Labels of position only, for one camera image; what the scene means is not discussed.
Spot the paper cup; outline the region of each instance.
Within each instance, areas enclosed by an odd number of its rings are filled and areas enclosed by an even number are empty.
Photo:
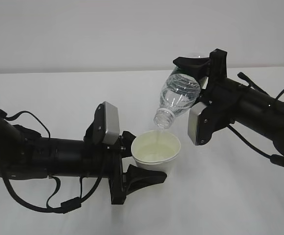
[[[147,170],[170,172],[181,149],[179,139],[167,131],[148,131],[131,145],[136,165]]]

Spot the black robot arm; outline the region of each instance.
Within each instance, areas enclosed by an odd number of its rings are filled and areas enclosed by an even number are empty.
[[[238,77],[248,83],[243,85],[227,78],[227,52],[216,49],[209,58],[191,60],[177,58],[174,63],[196,80],[208,77],[208,83],[190,110],[188,134],[195,145],[204,145],[215,131],[228,127],[249,147],[284,167],[284,102],[273,98],[245,74]],[[273,141],[282,156],[268,155],[253,146],[230,124],[235,121]]]
[[[23,111],[7,117],[0,110],[0,177],[10,195],[29,209],[54,213],[72,211],[91,196],[102,178],[109,180],[111,203],[123,204],[130,193],[163,183],[167,177],[164,172],[145,170],[133,165],[129,166],[127,172],[123,172],[122,159],[131,156],[131,144],[135,136],[127,131],[119,134],[118,110],[108,102],[97,107],[94,121],[87,129],[83,141],[51,138],[44,125],[49,136],[43,138],[34,130],[10,125],[6,121],[14,120],[23,113],[31,114]],[[56,193],[60,186],[57,176],[80,177],[80,182],[84,177],[97,177],[97,180],[88,194],[63,202],[59,208],[50,207],[48,202],[46,208],[25,202],[17,196],[9,182],[10,179],[54,178],[57,183]]]

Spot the white table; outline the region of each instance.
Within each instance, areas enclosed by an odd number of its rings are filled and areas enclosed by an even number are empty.
[[[271,95],[284,88],[284,68],[229,69],[233,79],[243,71]],[[162,84],[170,71],[0,74],[0,108],[8,114],[30,110],[52,137],[81,140],[97,105],[118,107],[120,128],[139,135],[154,129],[153,116]],[[284,235],[284,168],[271,164],[229,130],[215,133],[205,146],[187,136],[188,113],[171,128],[182,144],[175,167],[162,185],[141,189],[123,206],[110,204],[103,179],[82,208],[43,214],[18,205],[0,179],[0,235]],[[30,116],[17,122],[46,133]],[[260,149],[276,153],[272,142],[235,125]],[[124,165],[133,163],[131,158]],[[77,178],[62,178],[53,206],[79,195]],[[86,179],[84,192],[95,179]],[[45,206],[53,180],[13,182],[25,200]]]

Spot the plastic water bottle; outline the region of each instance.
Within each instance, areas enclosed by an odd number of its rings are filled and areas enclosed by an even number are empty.
[[[201,85],[193,77],[175,67],[160,93],[160,103],[154,122],[161,129],[168,129],[175,118],[186,112],[198,98]]]

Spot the bottle neck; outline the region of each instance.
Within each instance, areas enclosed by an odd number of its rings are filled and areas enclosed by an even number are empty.
[[[175,120],[174,113],[166,108],[157,109],[157,113],[154,118],[155,124],[161,129],[169,129]]]

